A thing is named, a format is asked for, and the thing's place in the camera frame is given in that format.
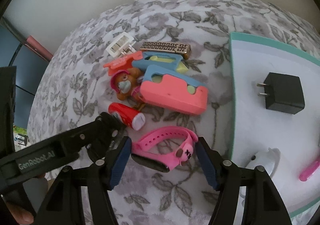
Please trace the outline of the person left hand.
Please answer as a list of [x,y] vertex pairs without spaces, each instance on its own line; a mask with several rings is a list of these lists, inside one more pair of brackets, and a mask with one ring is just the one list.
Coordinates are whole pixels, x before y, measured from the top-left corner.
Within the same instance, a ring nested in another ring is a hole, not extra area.
[[34,222],[34,217],[29,211],[24,210],[17,205],[13,205],[10,202],[7,202],[4,197],[3,201],[7,206],[8,211],[10,211],[11,216],[18,224],[32,224]]

